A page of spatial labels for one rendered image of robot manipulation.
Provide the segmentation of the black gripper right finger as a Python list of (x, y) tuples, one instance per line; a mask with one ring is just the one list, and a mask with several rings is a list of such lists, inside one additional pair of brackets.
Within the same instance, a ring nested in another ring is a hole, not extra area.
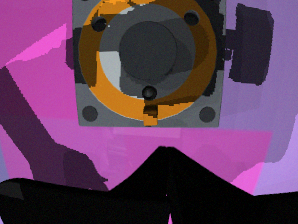
[(172, 224), (298, 224), (298, 190), (253, 196), (178, 148), (168, 151), (166, 196), (172, 198)]

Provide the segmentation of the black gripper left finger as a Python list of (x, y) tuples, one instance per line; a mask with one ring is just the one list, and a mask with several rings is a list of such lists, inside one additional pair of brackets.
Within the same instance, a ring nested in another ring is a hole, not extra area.
[(0, 183), (3, 224), (168, 224), (169, 151), (158, 147), (109, 192), (8, 179)]

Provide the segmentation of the orange round plate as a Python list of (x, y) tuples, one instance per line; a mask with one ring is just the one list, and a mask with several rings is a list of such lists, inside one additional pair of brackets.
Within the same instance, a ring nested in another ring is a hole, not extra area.
[[(196, 14), (197, 24), (185, 22), (186, 12)], [(96, 32), (100, 19), (108, 26)], [(118, 55), (124, 32), (142, 22), (160, 23), (176, 39), (173, 68), (157, 79), (129, 75)], [(82, 26), (78, 56), (82, 77), (98, 101), (118, 115), (157, 125), (185, 111), (206, 91), (216, 68), (216, 32), (196, 0), (101, 0)], [(142, 95), (146, 85), (157, 89), (153, 99)]]

